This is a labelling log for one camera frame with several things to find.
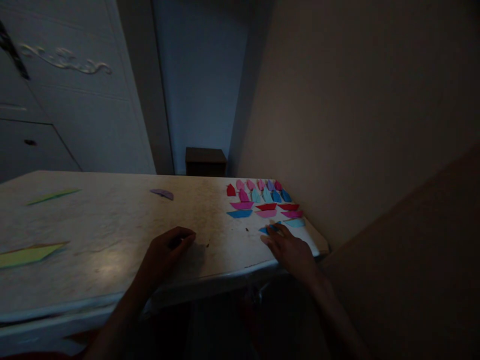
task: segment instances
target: light blue paper piece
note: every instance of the light blue paper piece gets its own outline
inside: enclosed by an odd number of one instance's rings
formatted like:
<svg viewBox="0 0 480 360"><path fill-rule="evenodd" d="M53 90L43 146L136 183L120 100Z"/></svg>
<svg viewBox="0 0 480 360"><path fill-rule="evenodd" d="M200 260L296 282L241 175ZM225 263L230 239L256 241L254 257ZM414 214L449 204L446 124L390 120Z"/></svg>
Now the light blue paper piece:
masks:
<svg viewBox="0 0 480 360"><path fill-rule="evenodd" d="M254 188L252 191L251 191L251 200L254 202L254 203L260 203L261 200L260 200L260 194L259 192L257 191L256 188Z"/></svg>
<svg viewBox="0 0 480 360"><path fill-rule="evenodd" d="M269 189L265 186L265 188L263 189L263 200L265 200L265 202L267 204L271 204L273 203L274 201L272 200L272 194L270 194L270 191Z"/></svg>
<svg viewBox="0 0 480 360"><path fill-rule="evenodd" d="M272 224L272 226L273 226L273 229L274 229L275 231L279 231L279 228L278 228L278 227L275 227L274 224ZM266 227L266 226L259 228L258 231L264 233L265 235L268 235L268 234L269 234L268 231L267 231L267 227Z"/></svg>
<svg viewBox="0 0 480 360"><path fill-rule="evenodd" d="M272 195L273 195L273 202L274 203L281 203L282 202L282 198L280 197L280 194L278 192L273 190Z"/></svg>
<svg viewBox="0 0 480 360"><path fill-rule="evenodd" d="M285 224L291 226L292 228L301 228L305 226L305 220L303 220L302 218L296 218L285 221Z"/></svg>
<svg viewBox="0 0 480 360"><path fill-rule="evenodd" d="M292 201L292 198L290 197L289 193L285 191L285 189L281 190L281 197L286 203L290 203Z"/></svg>
<svg viewBox="0 0 480 360"><path fill-rule="evenodd" d="M237 210L237 211L229 211L227 212L232 218L239 219L239 218L248 218L253 210Z"/></svg>

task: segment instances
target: decorative carving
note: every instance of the decorative carving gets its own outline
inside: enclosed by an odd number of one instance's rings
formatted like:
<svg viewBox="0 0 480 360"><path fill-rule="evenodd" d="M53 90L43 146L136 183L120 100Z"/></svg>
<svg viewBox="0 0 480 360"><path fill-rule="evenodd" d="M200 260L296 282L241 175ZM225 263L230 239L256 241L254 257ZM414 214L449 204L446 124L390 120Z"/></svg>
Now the decorative carving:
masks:
<svg viewBox="0 0 480 360"><path fill-rule="evenodd" d="M110 75L112 73L110 66L104 62L95 63L94 61L87 59L87 65L80 64L74 56L74 53L64 47L56 48L55 53L58 57L55 58L52 55L46 55L45 50L40 46L37 46L36 48L25 44L18 44L18 46L20 47L20 52L26 57L33 58L34 55L36 55L43 61L59 69L72 69L84 74L95 74L103 68L105 69L106 74Z"/></svg>

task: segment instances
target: colored paper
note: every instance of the colored paper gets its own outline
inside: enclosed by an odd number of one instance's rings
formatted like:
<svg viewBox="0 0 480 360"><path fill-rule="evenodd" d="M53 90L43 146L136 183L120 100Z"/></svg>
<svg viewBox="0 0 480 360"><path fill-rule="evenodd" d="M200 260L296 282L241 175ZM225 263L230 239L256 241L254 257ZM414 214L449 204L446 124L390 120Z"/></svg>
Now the colored paper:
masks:
<svg viewBox="0 0 480 360"><path fill-rule="evenodd" d="M289 203L292 201L292 198L290 197L289 193L286 192L284 188L281 190L281 197L283 198L283 201L286 203Z"/></svg>
<svg viewBox="0 0 480 360"><path fill-rule="evenodd" d="M257 191L257 189L253 189L251 191L251 200L254 202L254 203L261 203L261 199L260 199L260 194L259 192Z"/></svg>
<svg viewBox="0 0 480 360"><path fill-rule="evenodd" d="M249 196L247 195L247 193L243 189L240 189L240 192L238 193L238 197L240 198L240 201L242 203L247 203L247 202L250 201Z"/></svg>
<svg viewBox="0 0 480 360"><path fill-rule="evenodd" d="M274 184L270 181L270 179L266 183L266 187L268 190L273 191L274 190Z"/></svg>
<svg viewBox="0 0 480 360"><path fill-rule="evenodd" d="M273 201L276 202L276 203L281 203L282 202L282 198L280 197L280 194L273 190L273 192L271 193L273 195Z"/></svg>
<svg viewBox="0 0 480 360"><path fill-rule="evenodd" d="M267 204L273 203L272 195L270 194L270 191L266 187L263 189L262 195L263 195L263 200L265 200Z"/></svg>
<svg viewBox="0 0 480 360"><path fill-rule="evenodd" d="M230 205L232 205L237 210L251 209L253 204L254 203L252 201L250 201L250 202L231 202L230 203Z"/></svg>
<svg viewBox="0 0 480 360"><path fill-rule="evenodd" d="M262 179L258 180L258 190L263 191L265 188L265 183Z"/></svg>
<svg viewBox="0 0 480 360"><path fill-rule="evenodd" d="M163 190L163 189L152 189L150 190L150 192L154 193L154 194L158 194L160 196L163 196L164 198L167 198L167 199L170 199L173 201L174 199L174 195L168 191L168 190Z"/></svg>
<svg viewBox="0 0 480 360"><path fill-rule="evenodd" d="M255 189L255 184L253 183L253 181L251 181L250 179L248 179L246 181L246 187L251 191L253 189Z"/></svg>
<svg viewBox="0 0 480 360"><path fill-rule="evenodd" d="M303 211L282 211L282 214L285 215L287 218L301 218L304 214Z"/></svg>
<svg viewBox="0 0 480 360"><path fill-rule="evenodd" d="M282 222L281 221L278 221L276 222L275 224L281 224ZM273 228L273 230L275 230L276 232L279 231L280 229L278 227L276 227L274 224L272 225L267 225L267 226L271 226ZM267 231L267 227L261 227L258 229L258 231L261 231L262 233L264 233L265 235L268 235L269 232Z"/></svg>
<svg viewBox="0 0 480 360"><path fill-rule="evenodd" d="M229 184L226 188L226 195L227 196L235 196L237 193L235 192L235 188L232 184Z"/></svg>
<svg viewBox="0 0 480 360"><path fill-rule="evenodd" d="M232 218L240 219L240 218L248 218L252 210L238 210L238 211L229 211L227 212Z"/></svg>
<svg viewBox="0 0 480 360"><path fill-rule="evenodd" d="M236 188L237 188L237 190L240 190L240 189L245 190L244 182L242 180L238 179L236 181Z"/></svg>
<svg viewBox="0 0 480 360"><path fill-rule="evenodd" d="M287 211L295 211L300 207L299 204L279 204L278 206Z"/></svg>
<svg viewBox="0 0 480 360"><path fill-rule="evenodd" d="M256 207L259 208L262 211L264 211L264 210L275 210L275 208L277 207L277 204L276 203L263 204L263 205L257 205Z"/></svg>
<svg viewBox="0 0 480 360"><path fill-rule="evenodd" d="M16 251L4 252L0 254L0 269L35 263L67 243L68 241L50 245L35 245Z"/></svg>
<svg viewBox="0 0 480 360"><path fill-rule="evenodd" d="M30 202L27 202L26 204L27 205L33 205L33 204L43 203L44 201L47 201L47 200L57 199L57 198L61 198L62 196L65 196L65 195L68 195L68 194L73 194L73 193L79 192L80 190L82 190L82 189L72 188L72 189L65 189L65 190L58 191L58 192L53 192L53 193L50 193L48 195L39 197L35 200L32 200Z"/></svg>
<svg viewBox="0 0 480 360"><path fill-rule="evenodd" d="M257 211L255 214L262 218L273 218L275 215L277 215L277 210Z"/></svg>
<svg viewBox="0 0 480 360"><path fill-rule="evenodd" d="M305 226L305 220L303 220L302 218L295 218L285 221L285 224L291 226L292 228L301 228Z"/></svg>

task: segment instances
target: white table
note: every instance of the white table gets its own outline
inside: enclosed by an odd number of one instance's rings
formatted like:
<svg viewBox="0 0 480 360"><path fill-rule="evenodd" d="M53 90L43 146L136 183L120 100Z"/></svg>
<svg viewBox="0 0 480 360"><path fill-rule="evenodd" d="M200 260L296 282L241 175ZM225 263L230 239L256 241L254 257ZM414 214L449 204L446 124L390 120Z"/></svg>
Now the white table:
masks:
<svg viewBox="0 0 480 360"><path fill-rule="evenodd" d="M41 262L0 269L0 322L62 314L55 318L58 322L83 319L88 312L105 318L132 282L150 241L175 226L193 229L197 237L157 293L165 303L220 292L217 286L206 290L212 280L228 289L229 284L242 286L256 273L276 269L276 260L260 241L259 228L270 221L254 213L240 219L227 214L235 210L230 202L240 201L226 191L236 180L36 171L1 184L0 252L69 243ZM68 188L81 191L25 205ZM174 201L149 191L157 188L171 191ZM281 211L273 221L288 220ZM290 231L308 243L314 256L328 254L327 241L307 219L305 223ZM20 333L21 327L0 328L0 348L2 335Z"/></svg>

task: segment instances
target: yellow paper piece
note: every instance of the yellow paper piece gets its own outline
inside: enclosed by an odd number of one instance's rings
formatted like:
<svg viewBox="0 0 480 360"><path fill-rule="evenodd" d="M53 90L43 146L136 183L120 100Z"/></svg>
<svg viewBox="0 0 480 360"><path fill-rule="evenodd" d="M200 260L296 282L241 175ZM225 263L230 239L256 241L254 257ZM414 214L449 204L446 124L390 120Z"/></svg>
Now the yellow paper piece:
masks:
<svg viewBox="0 0 480 360"><path fill-rule="evenodd" d="M36 245L11 252L0 254L0 269L9 268L18 265L25 265L42 260L46 256L60 249L67 242L61 242L51 245Z"/></svg>
<svg viewBox="0 0 480 360"><path fill-rule="evenodd" d="M58 192L53 192L53 193L50 193L48 195L42 196L38 199L35 199L33 201L27 202L26 204L27 205L33 205L33 204L42 203L42 202L50 200L50 199L56 199L56 198L60 198L62 196L68 195L68 194L73 194L73 193L79 192L80 190L82 190L82 189L72 188L72 189L66 189L66 190L62 190L62 191L58 191Z"/></svg>

